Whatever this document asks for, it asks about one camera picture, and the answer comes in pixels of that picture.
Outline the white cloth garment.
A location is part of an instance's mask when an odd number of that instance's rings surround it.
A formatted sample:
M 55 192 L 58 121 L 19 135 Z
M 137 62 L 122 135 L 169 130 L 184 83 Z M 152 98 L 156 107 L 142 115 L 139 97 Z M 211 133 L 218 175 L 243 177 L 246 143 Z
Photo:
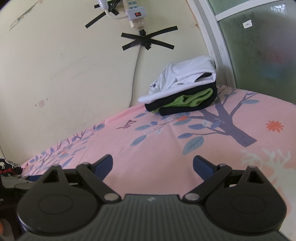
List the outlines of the white cloth garment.
M 138 98 L 138 102 L 150 104 L 158 99 L 207 85 L 216 81 L 216 64 L 209 56 L 199 56 L 180 63 L 170 62 L 149 86 L 148 95 Z

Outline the black red patterned bag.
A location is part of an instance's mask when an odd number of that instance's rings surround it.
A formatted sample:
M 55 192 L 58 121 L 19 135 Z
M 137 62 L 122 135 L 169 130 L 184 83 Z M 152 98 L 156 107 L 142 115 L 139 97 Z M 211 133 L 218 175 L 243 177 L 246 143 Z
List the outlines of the black red patterned bag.
M 0 159 L 0 175 L 2 177 L 17 176 L 22 174 L 22 167 L 7 159 Z

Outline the pink floral bed sheet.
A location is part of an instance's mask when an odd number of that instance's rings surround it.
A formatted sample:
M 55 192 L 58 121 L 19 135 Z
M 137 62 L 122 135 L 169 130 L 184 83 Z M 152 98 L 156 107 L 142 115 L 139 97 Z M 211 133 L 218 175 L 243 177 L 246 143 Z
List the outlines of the pink floral bed sheet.
M 37 154 L 23 175 L 41 175 L 58 164 L 113 157 L 106 184 L 120 195 L 184 195 L 201 183 L 193 158 L 233 169 L 257 166 L 287 205 L 281 231 L 295 240 L 295 105 L 264 94 L 218 87 L 200 111 L 161 116 L 142 104 L 128 108 Z

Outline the black and green folded garment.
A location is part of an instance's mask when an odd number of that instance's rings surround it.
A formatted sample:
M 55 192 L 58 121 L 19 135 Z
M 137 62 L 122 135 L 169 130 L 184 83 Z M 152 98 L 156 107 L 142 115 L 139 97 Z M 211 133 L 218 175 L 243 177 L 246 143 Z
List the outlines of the black and green folded garment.
M 149 112 L 167 116 L 207 108 L 214 102 L 216 97 L 216 82 L 212 82 L 175 93 L 152 103 L 146 103 L 145 108 Z

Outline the white power strip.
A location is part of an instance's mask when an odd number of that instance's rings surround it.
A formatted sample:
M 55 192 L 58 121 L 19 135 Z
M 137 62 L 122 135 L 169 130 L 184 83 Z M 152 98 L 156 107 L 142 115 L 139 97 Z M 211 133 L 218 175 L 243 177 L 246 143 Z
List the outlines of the white power strip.
M 123 0 L 123 7 L 132 29 L 142 30 L 145 25 L 146 10 L 137 1 Z

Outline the white window frame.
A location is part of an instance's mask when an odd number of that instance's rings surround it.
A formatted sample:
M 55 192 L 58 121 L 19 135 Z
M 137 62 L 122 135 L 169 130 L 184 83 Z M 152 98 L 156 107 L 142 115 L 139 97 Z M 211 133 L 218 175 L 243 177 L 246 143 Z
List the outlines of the white window frame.
M 295 103 L 295 1 L 189 1 L 217 78 Z

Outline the black tape cross on wall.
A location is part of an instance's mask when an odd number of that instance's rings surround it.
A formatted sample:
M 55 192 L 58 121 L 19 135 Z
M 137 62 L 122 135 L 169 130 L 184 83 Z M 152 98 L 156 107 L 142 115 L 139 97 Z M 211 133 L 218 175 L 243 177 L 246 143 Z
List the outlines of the black tape cross on wall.
M 155 39 L 153 39 L 153 37 L 156 37 L 156 36 L 162 35 L 162 34 L 166 34 L 169 32 L 173 32 L 173 31 L 177 31 L 177 30 L 178 30 L 178 27 L 173 26 L 173 27 L 165 28 L 165 29 L 150 33 L 148 35 L 146 34 L 145 30 L 140 30 L 139 35 L 122 33 L 121 34 L 122 38 L 132 40 L 132 42 L 122 46 L 122 49 L 123 49 L 123 51 L 125 51 L 131 47 L 134 47 L 136 45 L 140 45 L 140 46 L 145 47 L 145 49 L 149 50 L 149 49 L 151 49 L 152 45 L 157 45 L 157 46 L 161 46 L 161 47 L 173 50 L 175 47 L 174 45 L 171 45 L 169 43 L 165 43 L 165 42 L 162 42 L 159 40 L 155 40 Z

